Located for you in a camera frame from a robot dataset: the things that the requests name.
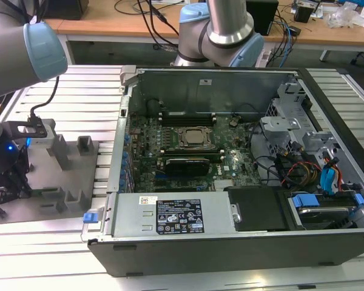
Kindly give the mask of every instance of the blue led light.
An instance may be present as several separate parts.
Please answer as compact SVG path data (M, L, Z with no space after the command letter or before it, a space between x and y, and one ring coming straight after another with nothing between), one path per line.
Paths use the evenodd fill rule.
M31 145L31 138L27 138L26 141L25 141L25 147L29 148L30 145Z

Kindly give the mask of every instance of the power supply label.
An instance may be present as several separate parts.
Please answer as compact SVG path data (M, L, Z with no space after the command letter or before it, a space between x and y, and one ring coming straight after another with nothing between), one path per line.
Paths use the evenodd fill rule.
M181 235L204 233L201 200L157 201L157 233Z

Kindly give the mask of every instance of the blue release latch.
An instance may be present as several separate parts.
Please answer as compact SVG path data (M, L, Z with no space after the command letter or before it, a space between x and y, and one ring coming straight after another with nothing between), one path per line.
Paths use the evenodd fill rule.
M98 213L84 213L84 223L98 223Z
M326 191L329 195L334 195L332 185L335 177L335 171L332 168L323 168L321 172L320 184L322 190Z
M295 208L299 207L318 207L320 203L317 200L317 197L314 194L298 194L295 197L292 197L292 202L295 205Z
M356 203L357 203L358 206L364 204L363 195L361 195L360 193L356 193L354 195L354 199L356 200Z

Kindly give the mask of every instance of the sticker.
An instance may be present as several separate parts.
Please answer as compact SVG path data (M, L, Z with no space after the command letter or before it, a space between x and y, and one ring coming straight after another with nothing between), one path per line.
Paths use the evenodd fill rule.
M139 204L156 204L157 200L157 196L140 196Z
M164 200L156 201L156 204L158 234L181 235L205 232L200 199Z
M210 85L212 85L212 80L211 79L201 79L200 85L210 86Z

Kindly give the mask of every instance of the floor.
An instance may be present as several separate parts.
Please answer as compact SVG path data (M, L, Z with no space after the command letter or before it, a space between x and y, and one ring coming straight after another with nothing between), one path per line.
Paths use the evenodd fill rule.
M176 57L176 53L155 50L152 44L72 42L72 49L77 64L168 66ZM321 51L295 48L284 67L345 69L364 89L364 56L358 58L356 65L350 64L356 54L357 52L332 52L326 62L320 62ZM275 60L273 67L278 66L280 61L281 59Z

